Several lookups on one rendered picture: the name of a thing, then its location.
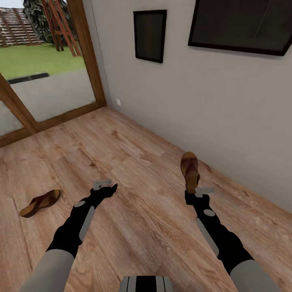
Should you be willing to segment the sandal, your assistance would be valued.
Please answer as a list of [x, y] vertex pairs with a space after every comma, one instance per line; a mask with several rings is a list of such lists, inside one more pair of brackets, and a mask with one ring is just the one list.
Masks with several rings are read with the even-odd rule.
[[60, 198], [60, 190], [51, 190], [50, 192], [32, 199], [31, 203], [19, 212], [19, 216], [29, 218], [34, 215], [38, 209], [52, 206]]
[[186, 152], [181, 159], [180, 169], [185, 178], [186, 193], [195, 194], [198, 187], [200, 173], [198, 173], [198, 159], [192, 152]]

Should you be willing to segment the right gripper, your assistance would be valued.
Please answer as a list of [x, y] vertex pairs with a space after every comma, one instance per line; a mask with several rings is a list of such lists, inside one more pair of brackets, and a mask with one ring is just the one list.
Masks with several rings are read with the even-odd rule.
[[203, 197], [202, 198], [197, 198], [195, 196], [195, 194], [185, 194], [185, 200], [186, 200], [186, 204], [187, 205], [193, 205], [194, 208], [195, 206], [200, 203], [200, 202], [204, 202], [209, 206], [209, 195], [208, 194], [202, 194]]

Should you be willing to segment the robot trunk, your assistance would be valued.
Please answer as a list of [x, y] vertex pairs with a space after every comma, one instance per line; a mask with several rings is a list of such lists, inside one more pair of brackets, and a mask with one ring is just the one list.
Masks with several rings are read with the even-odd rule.
[[169, 276], [124, 276], [118, 292], [173, 292]]

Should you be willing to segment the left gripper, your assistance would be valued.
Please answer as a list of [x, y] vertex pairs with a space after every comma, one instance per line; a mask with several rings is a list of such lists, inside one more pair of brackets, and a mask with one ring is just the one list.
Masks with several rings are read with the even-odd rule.
[[117, 183], [111, 188], [111, 187], [103, 187], [100, 190], [93, 190], [93, 188], [91, 189], [91, 195], [97, 195], [97, 197], [100, 200], [100, 203], [102, 202], [102, 200], [104, 198], [109, 198], [112, 197], [113, 193], [116, 192], [117, 189]]

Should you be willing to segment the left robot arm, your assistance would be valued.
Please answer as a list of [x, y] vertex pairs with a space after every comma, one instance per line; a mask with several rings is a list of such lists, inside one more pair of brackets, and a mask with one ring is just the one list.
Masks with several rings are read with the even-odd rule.
[[48, 247], [34, 270], [17, 292], [64, 292], [71, 267], [82, 244], [94, 210], [104, 198], [112, 197], [117, 183], [111, 187], [112, 179], [95, 180], [91, 195], [73, 206], [70, 217], [55, 232]]

